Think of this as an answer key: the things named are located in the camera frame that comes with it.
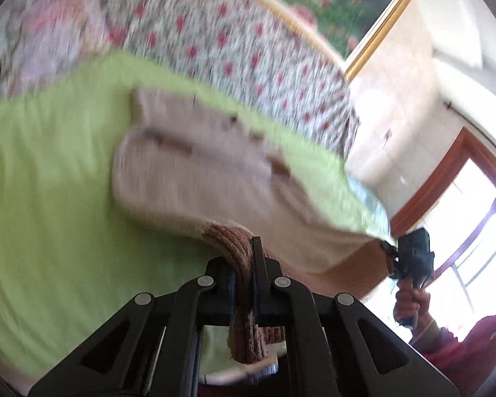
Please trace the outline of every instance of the bed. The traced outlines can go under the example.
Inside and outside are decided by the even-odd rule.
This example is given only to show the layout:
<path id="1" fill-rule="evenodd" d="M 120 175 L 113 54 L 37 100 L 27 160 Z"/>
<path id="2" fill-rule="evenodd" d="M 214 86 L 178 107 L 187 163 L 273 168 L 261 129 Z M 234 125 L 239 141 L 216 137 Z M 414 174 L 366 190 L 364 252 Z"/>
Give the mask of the bed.
<path id="1" fill-rule="evenodd" d="M 114 204 L 111 159 L 135 84 L 238 115 L 281 146 L 332 224 L 389 238 L 380 202 L 344 171 L 358 120 L 338 68 L 255 0 L 226 9 L 198 1 L 0 6 L 0 361 L 27 377 L 47 372 L 135 294 L 175 291 L 217 255 L 138 225 Z M 185 17 L 174 8 L 182 3 Z M 202 374 L 234 365 L 226 333 L 206 330 Z"/>

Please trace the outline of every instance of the person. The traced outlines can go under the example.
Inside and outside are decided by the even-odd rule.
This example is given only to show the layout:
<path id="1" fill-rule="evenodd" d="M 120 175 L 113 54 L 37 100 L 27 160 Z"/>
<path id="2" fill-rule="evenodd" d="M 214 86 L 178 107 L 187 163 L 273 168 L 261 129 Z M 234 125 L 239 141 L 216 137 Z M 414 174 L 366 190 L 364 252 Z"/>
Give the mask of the person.
<path id="1" fill-rule="evenodd" d="M 410 345 L 456 385 L 461 396 L 474 396 L 496 366 L 496 315 L 481 319 L 459 342 L 440 328 L 429 312 L 430 294 L 414 289 L 411 281 L 398 282 L 393 316 L 397 322 L 418 314 Z M 488 394 L 496 397 L 496 385 Z"/>

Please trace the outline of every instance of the green bedsheet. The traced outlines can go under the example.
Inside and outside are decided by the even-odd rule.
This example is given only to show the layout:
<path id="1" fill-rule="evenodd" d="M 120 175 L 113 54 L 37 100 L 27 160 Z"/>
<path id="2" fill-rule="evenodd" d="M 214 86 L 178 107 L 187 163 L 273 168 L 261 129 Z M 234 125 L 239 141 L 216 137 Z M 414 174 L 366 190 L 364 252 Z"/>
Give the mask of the green bedsheet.
<path id="1" fill-rule="evenodd" d="M 351 192 L 330 152 L 208 86 L 111 51 L 45 92 L 0 99 L 0 358 L 29 375 L 45 373 L 135 294 L 175 291 L 216 256 L 133 223 L 114 204 L 110 165 L 136 83 L 238 113 L 282 145 L 335 225 L 388 236 L 385 217 Z M 202 372 L 231 365 L 226 332 L 206 338 Z"/>

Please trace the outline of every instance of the window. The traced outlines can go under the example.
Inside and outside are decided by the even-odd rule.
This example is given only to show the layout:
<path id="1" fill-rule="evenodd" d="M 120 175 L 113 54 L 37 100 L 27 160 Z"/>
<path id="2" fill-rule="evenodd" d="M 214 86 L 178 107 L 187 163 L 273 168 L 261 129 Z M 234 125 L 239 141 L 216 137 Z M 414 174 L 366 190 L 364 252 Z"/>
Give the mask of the window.
<path id="1" fill-rule="evenodd" d="M 396 236 L 421 226 L 430 233 L 435 280 L 427 290 L 440 326 L 463 339 L 482 317 L 496 314 L 496 158 L 470 132 L 460 133 L 393 221 Z"/>

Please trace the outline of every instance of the red sleeve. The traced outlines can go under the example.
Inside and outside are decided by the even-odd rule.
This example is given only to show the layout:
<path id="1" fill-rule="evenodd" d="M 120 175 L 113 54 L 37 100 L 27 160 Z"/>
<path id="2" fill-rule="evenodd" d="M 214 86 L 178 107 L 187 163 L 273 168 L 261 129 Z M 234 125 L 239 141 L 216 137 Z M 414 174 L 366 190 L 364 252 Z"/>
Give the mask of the red sleeve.
<path id="1" fill-rule="evenodd" d="M 472 395 L 496 364 L 496 315 L 481 319 L 464 341 L 442 328 L 435 351 L 423 354 L 461 391 Z"/>

